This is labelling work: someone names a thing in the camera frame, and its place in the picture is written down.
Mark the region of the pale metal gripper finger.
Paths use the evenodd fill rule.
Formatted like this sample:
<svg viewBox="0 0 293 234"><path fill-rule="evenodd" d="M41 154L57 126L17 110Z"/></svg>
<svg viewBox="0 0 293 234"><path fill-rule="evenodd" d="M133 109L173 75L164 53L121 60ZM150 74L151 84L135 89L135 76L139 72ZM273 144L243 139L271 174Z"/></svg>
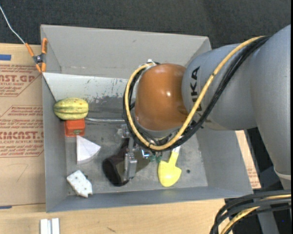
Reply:
<svg viewBox="0 0 293 234"><path fill-rule="evenodd" d="M130 131L127 125L121 125L120 128L117 129L117 135L119 135L121 138L129 138Z"/></svg>
<svg viewBox="0 0 293 234"><path fill-rule="evenodd" d="M137 164L138 164L138 161L135 158L134 153L130 152L125 154L124 178L126 181L129 181L135 177Z"/></svg>

